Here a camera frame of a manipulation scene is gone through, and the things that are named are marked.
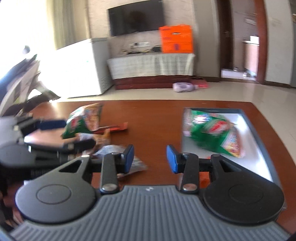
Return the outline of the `tan brown snack bag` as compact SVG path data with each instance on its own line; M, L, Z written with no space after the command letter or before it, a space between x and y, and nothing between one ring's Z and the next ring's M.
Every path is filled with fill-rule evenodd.
M109 129L105 130L104 133L101 134L93 134L93 133L77 133L77 140L88 140L93 139L96 141L95 146L92 149L85 150L82 152L83 155L91 155L98 152L104 146L110 145L110 131Z

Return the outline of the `white chest freezer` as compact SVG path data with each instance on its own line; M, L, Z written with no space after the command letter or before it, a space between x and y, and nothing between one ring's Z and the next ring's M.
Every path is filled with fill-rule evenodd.
M40 80L62 98L101 95L112 87L108 40L83 40L54 51L41 62Z

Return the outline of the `white wall power strip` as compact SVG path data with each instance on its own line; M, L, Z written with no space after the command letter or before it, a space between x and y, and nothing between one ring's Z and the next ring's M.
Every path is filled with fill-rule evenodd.
M134 48L148 48L149 46L150 46L149 41L135 42L135 43L130 43L129 44L130 49L134 49Z

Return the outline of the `orange cardboard box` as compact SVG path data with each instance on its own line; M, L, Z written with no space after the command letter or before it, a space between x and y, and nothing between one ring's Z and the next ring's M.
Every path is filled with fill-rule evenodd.
M190 25L159 27L163 53L193 53L193 33Z

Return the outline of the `grey tray white inside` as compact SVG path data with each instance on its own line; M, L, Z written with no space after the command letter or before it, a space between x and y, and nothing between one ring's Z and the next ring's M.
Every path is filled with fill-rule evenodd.
M192 108L185 108L183 113L183 133L181 141L181 151L189 152L198 155L200 158L209 158L212 154L211 151L200 148L191 139L189 129L191 127ZM234 123L240 135L243 157L236 158L227 155L229 160L247 168L248 170L256 173L257 175L274 182L278 186L282 186L278 173L275 169L272 159L270 158L265 145L260 139L254 126L251 124L249 118L242 109L238 108L196 108L196 110L208 113L221 114L230 122Z

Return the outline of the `black wall television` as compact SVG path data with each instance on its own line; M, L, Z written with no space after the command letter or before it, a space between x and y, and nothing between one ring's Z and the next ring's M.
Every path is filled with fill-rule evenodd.
M139 1L108 9L112 37L156 31L165 25L162 1Z

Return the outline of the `clear grey printed snack bag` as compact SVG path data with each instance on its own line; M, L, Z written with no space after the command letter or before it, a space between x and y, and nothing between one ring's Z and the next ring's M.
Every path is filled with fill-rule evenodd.
M118 178L147 170L147 165L134 155L133 145L129 145L127 148L118 145L104 146L92 155L91 160L93 163L101 165L103 157L107 154L119 154L118 157L115 157Z

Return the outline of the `green snack bag in tray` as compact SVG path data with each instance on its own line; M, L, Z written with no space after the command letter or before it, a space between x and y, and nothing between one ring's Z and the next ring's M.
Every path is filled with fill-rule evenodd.
M185 109L183 134L202 149L236 158L245 155L238 129L222 114Z

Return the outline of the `green snack bag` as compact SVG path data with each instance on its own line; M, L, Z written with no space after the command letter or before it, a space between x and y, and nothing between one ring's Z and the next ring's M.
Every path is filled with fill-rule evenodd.
M93 133L100 127L103 104L84 105L70 113L62 139L74 138L77 133Z
M238 129L222 114L185 109L183 134L202 149L236 158L245 155Z

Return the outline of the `small orange snack packet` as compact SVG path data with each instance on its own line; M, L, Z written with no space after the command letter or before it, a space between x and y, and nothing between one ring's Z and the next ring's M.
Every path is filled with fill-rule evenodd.
M200 189L206 188L208 185L210 185L210 173L209 172L200 172L199 173L199 186Z

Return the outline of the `purple detergent bottle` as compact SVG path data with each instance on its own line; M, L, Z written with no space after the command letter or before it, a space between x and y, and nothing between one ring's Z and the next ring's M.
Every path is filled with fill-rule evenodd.
M189 82L177 82L173 83L174 92L192 92L197 90L199 87L197 85L191 84Z

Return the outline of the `tv stand with white cloth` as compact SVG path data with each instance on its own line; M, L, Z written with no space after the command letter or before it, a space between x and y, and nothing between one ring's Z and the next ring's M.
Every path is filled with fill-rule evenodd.
M171 88L190 82L194 59L193 53L146 53L111 58L107 64L117 90Z

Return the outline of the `orange red snack bar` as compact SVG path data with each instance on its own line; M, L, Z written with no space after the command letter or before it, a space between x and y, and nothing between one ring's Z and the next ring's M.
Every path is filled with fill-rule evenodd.
M102 126L98 130L94 131L94 134L102 135L106 130L110 133L125 131L128 129L128 122L124 122L121 125Z

